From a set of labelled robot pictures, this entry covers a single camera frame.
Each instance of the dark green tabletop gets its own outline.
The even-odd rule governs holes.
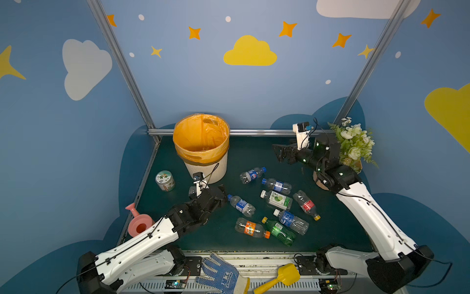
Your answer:
[[[315,221],[305,214],[294,201],[290,212],[308,221],[310,227],[304,236],[296,233],[292,247],[285,246],[275,237],[270,239],[253,238],[235,231],[238,217],[244,217],[238,210],[227,204],[212,214],[209,222],[198,230],[176,242],[183,250],[217,251],[316,251],[330,243],[341,244],[348,249],[371,252],[370,241],[356,218],[336,196],[317,187],[312,179],[313,170],[300,163],[289,165],[280,163],[272,150],[272,144],[288,144],[289,138],[269,137],[231,137],[228,150],[227,173],[217,183],[224,184],[228,193],[238,195],[253,204],[255,215],[248,220],[261,223],[264,216],[277,219],[274,209],[260,193],[264,189],[261,179],[242,184],[239,174],[253,167],[266,167],[263,177],[275,178],[292,184],[292,197],[298,190],[304,191],[317,206],[321,216]],[[155,176],[161,170],[169,170],[175,179],[176,187],[170,192],[162,191],[155,182]],[[154,220],[163,216],[174,204],[189,201],[188,190],[193,185],[183,160],[178,157],[172,138],[163,137],[153,162],[149,178],[145,184],[137,210],[149,214]]]

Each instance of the jar lid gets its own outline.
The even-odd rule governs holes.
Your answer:
[[[162,170],[161,172],[159,172],[157,174],[157,176],[155,177],[155,182],[159,183],[159,184],[164,184],[168,181],[170,181],[172,178],[172,174],[167,171],[167,170]]]

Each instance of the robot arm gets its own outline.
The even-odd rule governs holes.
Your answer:
[[[179,248],[168,246],[150,253],[205,225],[211,213],[227,203],[223,187],[209,187],[202,173],[194,174],[196,193],[189,202],[173,206],[150,228],[129,241],[98,255],[88,252],[78,261],[81,294],[115,294],[151,275],[182,271],[186,258]]]
[[[329,272],[341,268],[368,276],[384,292],[394,293],[419,277],[433,258],[427,246],[418,246],[375,202],[360,177],[348,166],[339,163],[341,146],[334,134],[315,138],[312,147],[303,138],[309,136],[308,122],[292,126],[297,144],[273,145],[279,161],[302,162],[316,172],[318,179],[356,217],[369,235],[377,252],[360,252],[329,246],[317,252],[320,268]]]

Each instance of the trash can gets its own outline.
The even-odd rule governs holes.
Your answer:
[[[192,177],[202,172],[209,184],[219,181],[227,171],[227,151],[230,127],[222,118],[197,113],[185,117],[176,125],[173,142]],[[209,175],[216,164],[217,169]]]

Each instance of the pink watering can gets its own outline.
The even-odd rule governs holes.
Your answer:
[[[150,215],[141,215],[137,210],[135,210],[135,203],[132,203],[126,207],[127,210],[130,210],[134,216],[127,228],[129,235],[135,237],[150,228],[155,222],[152,220]]]

